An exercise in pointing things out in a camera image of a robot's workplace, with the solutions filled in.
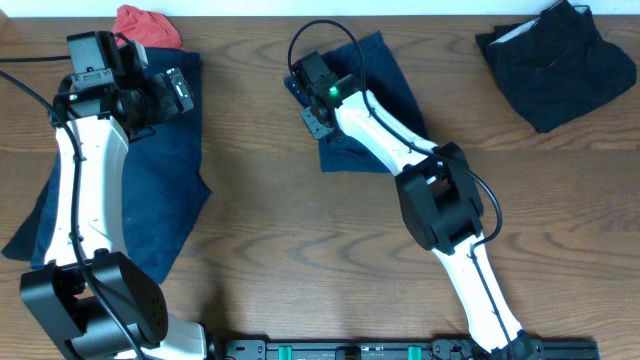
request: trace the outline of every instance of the wood grain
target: wood grain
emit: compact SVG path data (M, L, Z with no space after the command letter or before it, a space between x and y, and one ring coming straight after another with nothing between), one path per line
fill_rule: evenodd
M640 353L638 87L538 135L497 90L474 42L525 17L342 18L381 30L431 137L456 141L505 213L489 246L511 309L544 337L587 337L603 358ZM170 311L216 333L272 338L429 338L465 334L464 311L434 256L400 218L388 175L323 174L315 141L282 86L303 18L176 18L202 56L202 177L213 190L162 285ZM0 56L67 53L68 34L113 19L20 19ZM640 18L597 17L608 41L640 61ZM306 32L300 55L345 43ZM3 65L51 98L68 62ZM0 245L31 210L56 152L45 112L0 82ZM487 209L484 223L493 226ZM1 358L58 358L22 304L28 265L0 260Z

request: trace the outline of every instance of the dark blue cloth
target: dark blue cloth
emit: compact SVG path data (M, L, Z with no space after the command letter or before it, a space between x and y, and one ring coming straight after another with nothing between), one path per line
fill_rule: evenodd
M402 75L391 51L385 45L380 32L373 33L359 41L367 70L367 87L373 92L391 115L411 131L427 139L418 103L411 93L409 84ZM322 56L331 71L339 78L353 74L360 77L360 59L353 44L344 45ZM284 85L304 107L309 106L306 96L293 86L291 77L284 79ZM320 167L323 172L353 171L387 173L389 170L358 141L350 137L324 137L318 142Z
M161 283L211 191L199 173L202 158L200 54L173 49L146 49L146 52L149 68L145 75L179 67L196 99L194 109L157 125L154 136L130 144L124 163L122 227L127 251L136 265L156 283ZM55 227L59 186L60 157L57 156L36 208L3 249L5 256L31 259L33 268L43 266ZM30 248L33 248L32 255L28 254Z

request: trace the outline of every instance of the black cable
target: black cable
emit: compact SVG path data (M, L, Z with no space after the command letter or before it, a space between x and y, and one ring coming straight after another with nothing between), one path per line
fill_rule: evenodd
M305 24L303 27L300 28L300 30L298 30L298 32L296 32L296 34L293 36L293 38L291 39L291 43L289 44L289 51L287 54L287 64L289 66L289 72L291 72L291 75L294 77L295 79L295 74L294 71L292 69L292 64L291 64L291 54L293 52L293 46L295 45L295 42L298 40L298 37L300 36L300 34L302 34L302 32L304 30L306 30L307 28L309 28L312 25L315 24L329 24L329 25L333 25L338 27L340 30L342 30L345 34L347 34L347 36L349 37L349 39L351 39L351 42L353 43L353 45L355 46L357 52L358 52L358 57L360 58L360 81L361 81L361 91L362 91L362 98L364 100L364 104L367 107L367 110L369 111L370 115L378 122L378 124L380 124L380 126L382 126L386 131L388 131L391 135L393 135L396 139L398 139L401 143L403 143L404 145L406 145L407 147L409 147L409 149L411 151L415 151L417 153L426 155L426 156L433 156L435 159L440 160L444 163L446 163L447 165L453 165L456 166L458 168L460 168L462 171L464 171L467 175L469 175L471 178L473 178L473 180L480 185L480 187L482 188L482 190L484 190L484 192L487 194L487 196L489 197L489 200L491 201L493 208L495 209L496 212L496 227L493 230L493 232L485 237L483 240L478 241L474 244L471 245L471 260L473 261L476 270L478 271L478 275L480 276L480 280L482 281L482 284L484 285L484 289L489 297L489 300L491 302L491 305L493 306L493 310L494 313L496 315L496 317L498 318L498 322L500 323L500 327L502 328L502 331L504 332L505 337L507 338L507 343L510 345L511 344L511 338L509 337L509 334L506 330L506 327L504 325L504 322L502 321L502 317L500 316L500 313L498 312L498 308L495 304L495 301L493 299L493 296L491 295L491 291L489 291L489 287L485 281L485 278L482 274L482 270L480 270L480 265L478 264L478 259L477 256L475 254L475 250L478 246L480 245L484 245L486 243L488 243L489 241L495 239L498 234L500 233L500 231L502 230L502 209L500 208L500 204L498 203L498 199L496 198L495 194L493 193L493 191L491 190L491 188L489 187L489 185L487 185L478 175L476 175L473 171L471 171L466 165L453 160L453 159L449 159L448 157L439 155L439 154L435 154L433 151L431 151L431 149L422 149L418 146L415 145L415 143L406 140L403 136L401 136L400 134L398 134L397 131L395 131L395 129L393 129L392 127L390 127L389 125L387 125L382 119L380 119L380 117L378 116L378 114L376 113L375 109L371 106L371 104L369 104L369 99L367 98L367 72L365 69L365 65L364 65L364 55L362 53L362 49L360 48L360 44L358 43L358 41L356 40L356 38L353 36L353 34L346 28L344 27L342 24L333 21L333 20L326 20L326 19L320 19L320 20L314 20L311 21L307 24Z
M15 79L11 75L5 73L0 70L0 77L5 78L10 83L14 84L22 91L30 95L36 101L40 103L40 105L44 106L45 109L55 118L57 124L60 125L67 136L69 136L69 140L71 141L71 146L73 147L73 160L74 160L74 171L73 171L73 188L71 190L71 230L69 232L69 238L71 239L71 244L73 246L73 252L75 253L76 260L78 261L78 267L80 268L80 273L84 278L84 281L89 285L89 288L93 292L93 295L98 299L100 305L104 308L104 310L109 314L111 319L116 323L120 331L127 338L127 341L133 348L136 353L136 356L139 359L146 359L140 345L133 337L133 334L127 327L127 325L122 321L120 316L115 312L109 301L102 293L102 290L96 285L96 279L93 277L91 273L89 273L89 269L84 263L84 259L82 256L82 251L80 249L80 235L78 234L78 200L79 200L79 191L80 191L80 169L82 163L82 154L80 153L80 146L78 145L78 141L76 140L75 135L69 128L69 125L60 116L55 112L53 107L42 98L42 96L38 95L35 91L31 90L28 86L21 83L19 80Z
M37 58L0 58L0 62L42 62L42 61L59 61L59 60L70 60L71 56L63 55L63 56L45 56L45 57L37 57Z

